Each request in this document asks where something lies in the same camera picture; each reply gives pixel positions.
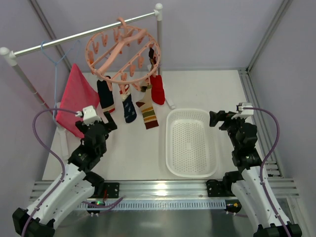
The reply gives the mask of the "navy patterned sock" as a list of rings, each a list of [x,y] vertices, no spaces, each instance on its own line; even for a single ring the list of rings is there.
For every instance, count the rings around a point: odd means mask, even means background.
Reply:
[[[123,88],[124,91],[120,89],[119,92],[123,104],[124,119],[126,123],[132,123],[137,118],[136,110],[132,102],[129,85],[125,85]]]

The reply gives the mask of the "navy sock red toe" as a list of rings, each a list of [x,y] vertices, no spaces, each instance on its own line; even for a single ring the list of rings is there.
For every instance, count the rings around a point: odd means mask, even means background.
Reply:
[[[97,81],[97,92],[103,113],[112,113],[115,110],[113,93],[105,80]]]

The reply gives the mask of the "beige striped sock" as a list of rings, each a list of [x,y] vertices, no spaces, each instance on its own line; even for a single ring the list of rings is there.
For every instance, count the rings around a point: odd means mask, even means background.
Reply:
[[[141,110],[146,129],[158,127],[157,116],[152,104],[151,91],[152,85],[148,85],[144,97],[136,102],[137,107]]]

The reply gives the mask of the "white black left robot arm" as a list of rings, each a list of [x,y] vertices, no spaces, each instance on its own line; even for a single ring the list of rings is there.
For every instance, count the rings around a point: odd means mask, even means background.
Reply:
[[[117,129],[109,112],[107,122],[97,115],[93,106],[75,112],[83,120],[75,125],[84,135],[80,145],[66,162],[61,159],[61,174],[26,209],[18,208],[12,215],[15,231],[22,237],[52,237],[61,222],[82,202],[100,195],[104,179],[92,172],[107,151],[109,133]]]

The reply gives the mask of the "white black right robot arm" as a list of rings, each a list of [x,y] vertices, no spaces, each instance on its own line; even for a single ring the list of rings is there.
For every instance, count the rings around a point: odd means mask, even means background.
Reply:
[[[236,171],[225,173],[223,186],[227,193],[239,200],[254,230],[255,237],[300,237],[302,230],[291,223],[284,213],[268,182],[255,144],[257,127],[242,118],[241,113],[210,112],[209,125],[223,124],[233,145],[232,160]]]

